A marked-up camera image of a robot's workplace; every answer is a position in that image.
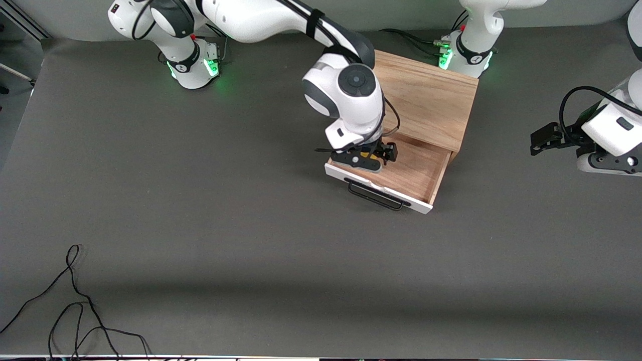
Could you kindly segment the white-fronted wooden drawer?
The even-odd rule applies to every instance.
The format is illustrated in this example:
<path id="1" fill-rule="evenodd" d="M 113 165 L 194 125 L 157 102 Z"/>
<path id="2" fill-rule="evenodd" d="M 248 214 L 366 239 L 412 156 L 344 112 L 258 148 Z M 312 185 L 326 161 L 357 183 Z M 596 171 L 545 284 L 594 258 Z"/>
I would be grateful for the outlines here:
<path id="1" fill-rule="evenodd" d="M 388 141 L 396 144 L 398 157 L 396 162 L 383 165 L 379 173 L 345 166 L 329 159 L 324 165 L 326 174 L 344 183 L 344 178 L 350 178 L 404 199 L 411 203 L 409 209 L 426 215 L 433 208 L 452 152 L 398 133 Z"/>

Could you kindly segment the black metal drawer handle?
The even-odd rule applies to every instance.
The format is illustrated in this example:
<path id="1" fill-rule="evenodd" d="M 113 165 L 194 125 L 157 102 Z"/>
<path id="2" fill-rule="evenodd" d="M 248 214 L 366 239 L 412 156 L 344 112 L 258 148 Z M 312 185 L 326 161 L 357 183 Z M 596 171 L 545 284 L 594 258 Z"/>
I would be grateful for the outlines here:
<path id="1" fill-rule="evenodd" d="M 379 205 L 383 208 L 392 211 L 399 211 L 404 207 L 410 207 L 411 203 L 404 199 L 400 199 L 394 195 L 386 194 L 381 190 L 365 185 L 350 178 L 344 178 L 347 183 L 347 190 L 350 194 L 355 195 L 361 199 L 365 199 Z"/>

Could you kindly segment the wooden drawer cabinet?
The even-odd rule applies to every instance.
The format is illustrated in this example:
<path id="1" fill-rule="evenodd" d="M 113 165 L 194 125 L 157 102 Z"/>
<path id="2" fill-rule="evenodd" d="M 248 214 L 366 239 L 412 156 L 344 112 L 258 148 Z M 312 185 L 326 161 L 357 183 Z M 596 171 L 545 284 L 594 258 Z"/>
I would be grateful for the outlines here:
<path id="1" fill-rule="evenodd" d="M 376 50 L 374 72 L 397 110 L 397 134 L 451 151 L 461 150 L 479 80 Z"/>

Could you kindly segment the aluminium frame rail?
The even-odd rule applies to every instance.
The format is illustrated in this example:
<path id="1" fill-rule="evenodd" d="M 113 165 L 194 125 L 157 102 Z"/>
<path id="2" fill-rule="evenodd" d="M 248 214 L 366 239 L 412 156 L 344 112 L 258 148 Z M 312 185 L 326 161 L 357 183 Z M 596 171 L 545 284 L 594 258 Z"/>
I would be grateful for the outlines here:
<path id="1" fill-rule="evenodd" d="M 37 41 L 51 38 L 51 35 L 13 0 L 0 0 L 0 13 Z"/>

